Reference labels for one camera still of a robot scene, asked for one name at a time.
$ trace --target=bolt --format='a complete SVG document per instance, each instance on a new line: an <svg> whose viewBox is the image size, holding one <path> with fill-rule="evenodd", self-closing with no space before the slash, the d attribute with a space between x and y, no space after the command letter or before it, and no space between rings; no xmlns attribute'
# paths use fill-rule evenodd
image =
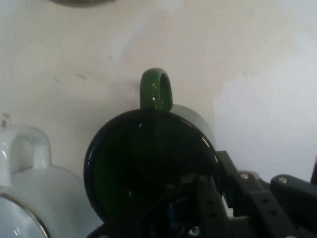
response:
<svg viewBox="0 0 317 238"><path fill-rule="evenodd" d="M193 237L199 237L200 236L200 228L199 227L192 227L189 230L189 237L193 238Z"/></svg>
<svg viewBox="0 0 317 238"><path fill-rule="evenodd" d="M288 182L286 177L279 177L277 179L277 181L279 181L280 183L287 183Z"/></svg>
<svg viewBox="0 0 317 238"><path fill-rule="evenodd" d="M240 178L242 179L248 179L249 178L249 175L247 173L242 173L240 174Z"/></svg>

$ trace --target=silver rim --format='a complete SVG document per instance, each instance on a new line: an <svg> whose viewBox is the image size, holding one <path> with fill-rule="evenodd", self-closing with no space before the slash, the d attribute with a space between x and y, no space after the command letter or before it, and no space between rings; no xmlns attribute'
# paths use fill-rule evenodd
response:
<svg viewBox="0 0 317 238"><path fill-rule="evenodd" d="M49 230L47 229L47 227L44 225L43 221L41 220L41 218L39 218L38 215L36 215L36 213L30 209L29 207L27 207L24 203L22 203L21 201L19 201L18 199L16 199L15 197L12 197L9 194L6 193L2 193L0 192L0 197L3 197L11 202L13 202L14 204L18 205L20 208L22 208L24 211L26 211L32 218L33 220L36 222L36 224L40 227L40 229L42 230L43 234L45 235L46 238L51 238Z"/></svg>

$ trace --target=green mug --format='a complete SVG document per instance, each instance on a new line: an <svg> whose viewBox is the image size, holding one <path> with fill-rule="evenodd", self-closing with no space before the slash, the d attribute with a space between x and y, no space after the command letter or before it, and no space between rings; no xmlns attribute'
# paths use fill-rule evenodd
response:
<svg viewBox="0 0 317 238"><path fill-rule="evenodd" d="M161 68L150 68L142 75L140 84L140 108L164 110L176 114L197 127L216 148L209 124L192 109L173 104L172 89L167 73Z"/></svg>
<svg viewBox="0 0 317 238"><path fill-rule="evenodd" d="M212 143L194 125L201 117L173 105L163 70L143 74L140 97L141 109L107 122L86 153L85 188L103 221L158 199L184 175L217 174Z"/></svg>

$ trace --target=mug handle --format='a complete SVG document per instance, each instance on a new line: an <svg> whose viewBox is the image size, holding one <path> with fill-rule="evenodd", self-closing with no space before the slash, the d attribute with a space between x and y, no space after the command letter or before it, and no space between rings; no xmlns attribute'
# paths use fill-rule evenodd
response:
<svg viewBox="0 0 317 238"><path fill-rule="evenodd" d="M28 126L16 126L0 132L0 185L12 186L10 156L16 139L28 141L33 148L33 167L37 169L50 166L50 146L46 136L39 130Z"/></svg>
<svg viewBox="0 0 317 238"><path fill-rule="evenodd" d="M169 111L172 106L172 89L167 73L161 68L145 71L140 84L140 108Z"/></svg>

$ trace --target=green mug handle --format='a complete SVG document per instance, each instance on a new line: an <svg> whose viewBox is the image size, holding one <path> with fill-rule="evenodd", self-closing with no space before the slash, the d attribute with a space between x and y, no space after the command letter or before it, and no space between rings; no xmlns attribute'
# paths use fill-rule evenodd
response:
<svg viewBox="0 0 317 238"><path fill-rule="evenodd" d="M167 73L161 68L145 71L140 84L140 108L169 111L173 106Z"/></svg>

